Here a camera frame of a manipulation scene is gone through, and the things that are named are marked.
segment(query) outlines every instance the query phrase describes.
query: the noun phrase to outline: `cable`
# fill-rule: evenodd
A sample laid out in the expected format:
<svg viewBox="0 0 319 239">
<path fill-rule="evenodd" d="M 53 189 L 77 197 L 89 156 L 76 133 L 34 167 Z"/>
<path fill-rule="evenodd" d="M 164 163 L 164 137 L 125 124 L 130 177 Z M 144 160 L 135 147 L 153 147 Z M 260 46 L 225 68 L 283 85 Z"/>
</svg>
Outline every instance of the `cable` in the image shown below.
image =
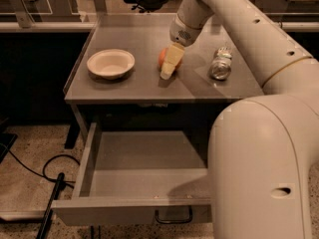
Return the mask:
<svg viewBox="0 0 319 239">
<path fill-rule="evenodd" d="M 71 158 L 71 159 L 74 160 L 77 164 L 80 165 L 80 162 L 79 162 L 74 156 L 69 155 L 69 154 L 59 154 L 59 155 L 56 155 L 56 156 L 50 158 L 50 159 L 45 163 L 45 165 L 44 165 L 43 168 L 42 168 L 42 174 L 40 174 L 40 173 L 38 173 L 38 172 L 36 172 L 36 171 L 30 169 L 30 168 L 29 168 L 28 166 L 26 166 L 23 162 L 21 162 L 20 159 L 19 159 L 6 145 L 4 145 L 3 143 L 0 142 L 0 146 L 3 146 L 3 147 L 14 157 L 14 159 L 16 159 L 16 161 L 17 161 L 18 163 L 20 163 L 25 169 L 27 169 L 28 171 L 34 173 L 34 174 L 37 175 L 37 176 L 40 176 L 40 177 L 42 177 L 42 178 L 45 178 L 46 180 L 48 180 L 48 181 L 50 181 L 50 182 L 54 182 L 54 183 L 57 181 L 57 179 L 50 178 L 50 177 L 48 177 L 47 174 L 46 174 L 46 168 L 47 168 L 47 166 L 48 166 L 48 165 L 50 164 L 50 162 L 52 162 L 54 159 L 59 158 L 59 157 L 68 157 L 68 158 Z M 75 183 L 75 181 L 68 181 L 68 180 L 67 180 L 67 181 L 64 181 L 64 183 L 65 183 L 66 186 L 69 186 L 69 187 L 71 187 L 71 188 L 74 188 L 74 186 L 73 186 L 73 185 L 70 185 L 69 183 Z"/>
</svg>

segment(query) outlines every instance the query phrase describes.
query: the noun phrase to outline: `terrazzo floor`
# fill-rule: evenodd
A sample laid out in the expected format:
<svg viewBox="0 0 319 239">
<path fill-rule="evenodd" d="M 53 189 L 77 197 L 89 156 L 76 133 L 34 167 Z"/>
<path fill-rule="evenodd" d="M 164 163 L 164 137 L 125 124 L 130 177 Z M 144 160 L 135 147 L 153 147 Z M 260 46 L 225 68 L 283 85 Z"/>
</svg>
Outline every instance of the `terrazzo floor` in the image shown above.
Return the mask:
<svg viewBox="0 0 319 239">
<path fill-rule="evenodd" d="M 42 171 L 45 162 L 61 153 L 81 158 L 83 142 L 80 137 L 73 149 L 64 149 L 69 127 L 67 125 L 25 125 L 9 126 L 6 132 L 17 133 L 18 138 L 12 152 L 28 167 Z M 71 159 L 56 159 L 48 166 L 47 175 L 56 177 L 64 172 L 66 180 L 76 180 L 78 165 Z M 10 154 L 0 164 L 0 210 L 1 211 L 41 211 L 45 210 L 54 184 L 23 168 Z M 59 199 L 69 199 L 68 187 Z M 0 224 L 0 238 L 35 238 L 40 224 Z M 48 233 L 48 239 L 91 238 L 90 227 L 66 226 L 58 217 Z M 212 224 L 188 225 L 113 225 L 101 227 L 101 238 L 202 238 L 212 237 Z"/>
</svg>

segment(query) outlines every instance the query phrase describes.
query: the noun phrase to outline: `open drawer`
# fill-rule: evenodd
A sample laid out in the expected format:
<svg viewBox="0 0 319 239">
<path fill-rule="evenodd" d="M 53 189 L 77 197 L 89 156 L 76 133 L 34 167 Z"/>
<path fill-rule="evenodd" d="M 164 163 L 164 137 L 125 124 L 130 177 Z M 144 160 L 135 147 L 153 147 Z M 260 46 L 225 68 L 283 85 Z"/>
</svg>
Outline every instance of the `open drawer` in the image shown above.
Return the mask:
<svg viewBox="0 0 319 239">
<path fill-rule="evenodd" d="M 102 131 L 93 122 L 72 199 L 52 208 L 77 226 L 210 222 L 206 146 L 182 130 Z"/>
</svg>

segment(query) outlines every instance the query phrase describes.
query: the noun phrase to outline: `white bowl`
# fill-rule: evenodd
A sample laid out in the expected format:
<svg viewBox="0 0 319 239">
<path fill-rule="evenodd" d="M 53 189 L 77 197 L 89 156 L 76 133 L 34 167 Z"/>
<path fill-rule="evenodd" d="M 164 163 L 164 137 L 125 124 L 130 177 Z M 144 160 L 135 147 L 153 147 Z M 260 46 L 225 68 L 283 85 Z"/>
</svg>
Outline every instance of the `white bowl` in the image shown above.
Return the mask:
<svg viewBox="0 0 319 239">
<path fill-rule="evenodd" d="M 87 62 L 89 71 L 108 80 L 122 77 L 135 63 L 133 55 L 123 50 L 104 50 L 94 54 Z"/>
</svg>

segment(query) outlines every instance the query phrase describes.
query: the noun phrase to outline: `gray table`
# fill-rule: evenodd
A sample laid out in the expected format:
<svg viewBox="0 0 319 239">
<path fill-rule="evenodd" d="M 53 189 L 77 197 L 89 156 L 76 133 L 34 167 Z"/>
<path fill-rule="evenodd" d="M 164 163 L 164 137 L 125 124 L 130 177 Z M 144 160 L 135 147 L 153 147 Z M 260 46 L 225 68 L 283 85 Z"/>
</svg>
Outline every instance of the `gray table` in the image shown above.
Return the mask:
<svg viewBox="0 0 319 239">
<path fill-rule="evenodd" d="M 223 28 L 212 21 L 186 49 L 176 74 L 169 81 L 161 80 L 158 55 L 170 43 L 172 17 L 107 16 L 84 49 L 66 101 L 80 125 L 83 106 L 93 106 L 97 114 L 104 107 L 108 111 L 120 107 L 120 115 L 102 113 L 101 119 L 91 123 L 89 133 L 82 126 L 88 136 L 72 199 L 52 205 L 67 225 L 211 222 L 207 153 L 214 117 L 208 107 L 259 96 L 262 91 Z M 233 73 L 226 82 L 218 82 L 207 71 L 213 53 L 223 45 L 233 49 Z M 89 75 L 88 58 L 111 48 L 135 56 L 131 73 L 113 82 Z M 136 114 L 123 111 L 123 107 L 147 103 L 182 109 L 173 113 L 145 113 L 145 108 Z M 191 107 L 190 113 L 185 107 Z M 101 120 L 106 117 L 103 128 Z M 117 121 L 113 129 L 111 123 Z"/>
<path fill-rule="evenodd" d="M 65 97 L 84 136 L 88 127 L 77 105 L 220 103 L 263 95 L 243 58 L 214 18 L 207 22 L 196 42 L 185 49 L 177 72 L 168 81 L 162 80 L 158 55 L 171 43 L 172 18 L 173 14 L 131 14 L 101 19 Z M 225 45 L 233 51 L 232 74 L 227 81 L 219 82 L 209 77 L 208 70 L 213 53 Z M 131 52 L 136 59 L 135 66 L 120 80 L 108 81 L 90 75 L 88 59 L 105 49 Z"/>
</svg>

